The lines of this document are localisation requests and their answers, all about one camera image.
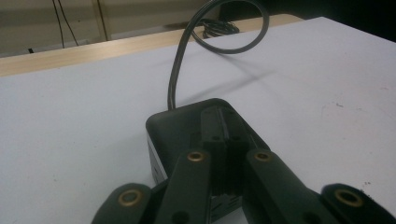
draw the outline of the wooden surface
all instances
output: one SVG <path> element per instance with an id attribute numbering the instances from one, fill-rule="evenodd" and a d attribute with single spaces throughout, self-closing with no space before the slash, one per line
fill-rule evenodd
<path id="1" fill-rule="evenodd" d="M 286 14 L 275 15 L 270 18 L 270 26 L 277 26 L 301 20 L 302 19 L 300 18 Z M 261 28 L 262 19 L 258 18 L 236 21 L 235 24 L 244 32 L 253 31 Z M 0 77 L 77 63 L 87 63 L 129 53 L 172 46 L 178 44 L 182 33 L 183 30 L 176 30 L 69 49 L 57 49 L 34 54 L 0 58 Z"/>

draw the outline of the cable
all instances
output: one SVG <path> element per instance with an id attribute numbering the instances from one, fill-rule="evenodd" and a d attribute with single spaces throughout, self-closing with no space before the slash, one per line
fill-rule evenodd
<path id="1" fill-rule="evenodd" d="M 62 48 L 64 48 L 64 33 L 62 32 L 61 20 L 59 20 L 58 10 L 55 6 L 55 0 L 52 0 L 53 8 L 55 9 L 56 19 L 58 19 L 59 29 L 61 30 Z"/>
<path id="2" fill-rule="evenodd" d="M 197 34 L 194 32 L 194 28 L 208 11 L 224 3 L 235 2 L 235 1 L 248 2 L 254 5 L 262 14 L 262 19 L 263 19 L 262 29 L 259 35 L 257 35 L 257 37 L 252 42 L 239 49 L 219 49 L 207 44 L 204 40 L 202 40 L 197 36 Z M 260 41 L 264 38 L 265 34 L 267 33 L 268 25 L 269 25 L 269 15 L 266 9 L 264 8 L 264 6 L 261 5 L 257 0 L 212 0 L 207 2 L 203 7 L 201 7 L 190 20 L 189 24 L 187 25 L 186 29 L 183 32 L 182 37 L 180 38 L 180 42 L 177 47 L 177 53 L 172 67 L 172 72 L 168 85 L 168 100 L 167 100 L 168 110 L 172 110 L 176 108 L 175 99 L 176 99 L 178 74 L 180 72 L 180 66 L 183 61 L 184 52 L 186 51 L 186 47 L 191 35 L 199 45 L 212 52 L 221 53 L 221 54 L 236 54 L 252 49 L 257 44 L 259 44 Z"/>
<path id="3" fill-rule="evenodd" d="M 238 27 L 232 22 L 201 19 L 198 25 L 204 26 L 203 37 L 217 37 L 222 35 L 235 35 L 239 33 Z"/>
<path id="4" fill-rule="evenodd" d="M 64 8 L 62 7 L 61 0 L 58 0 L 58 3 L 59 3 L 59 6 L 61 7 L 62 14 L 64 15 Z M 76 40 L 76 37 L 75 37 L 75 35 L 74 35 L 74 33 L 73 33 L 72 28 L 70 27 L 69 22 L 67 21 L 67 18 L 66 18 L 65 15 L 64 15 L 64 21 L 66 21 L 66 24 L 67 24 L 67 26 L 69 27 L 70 33 L 72 33 L 73 39 L 75 40 L 76 45 L 78 46 L 78 42 L 77 42 L 77 40 Z"/>

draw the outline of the screw hole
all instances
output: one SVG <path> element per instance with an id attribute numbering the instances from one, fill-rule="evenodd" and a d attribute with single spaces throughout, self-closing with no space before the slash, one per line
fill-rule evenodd
<path id="1" fill-rule="evenodd" d="M 256 155 L 254 155 L 254 157 L 258 161 L 269 161 L 269 160 L 271 160 L 271 156 L 268 153 L 266 153 L 266 152 L 258 152 L 258 153 L 256 153 Z"/>
<path id="2" fill-rule="evenodd" d="M 122 206 L 133 206 L 139 203 L 142 198 L 142 192 L 137 189 L 129 189 L 124 191 L 119 197 L 119 203 Z"/>
<path id="3" fill-rule="evenodd" d="M 190 161 L 202 161 L 204 159 L 204 154 L 201 152 L 191 152 L 187 156 Z"/>
<path id="4" fill-rule="evenodd" d="M 357 194 L 347 189 L 338 189 L 335 191 L 335 198 L 341 203 L 352 207 L 360 207 L 363 205 L 363 200 Z"/>
<path id="5" fill-rule="evenodd" d="M 172 222 L 175 224 L 186 224 L 190 221 L 190 216 L 187 212 L 176 212 L 172 215 Z"/>

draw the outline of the white tabletop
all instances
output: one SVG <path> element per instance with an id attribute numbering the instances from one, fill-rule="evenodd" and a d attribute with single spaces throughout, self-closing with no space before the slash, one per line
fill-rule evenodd
<path id="1" fill-rule="evenodd" d="M 153 187 L 145 122 L 166 109 L 175 53 L 0 77 L 0 223 L 90 223 L 113 189 Z M 395 59 L 395 43 L 324 18 L 233 56 L 190 43 L 177 105 L 227 100 L 309 188 L 345 183 L 395 216 Z"/>

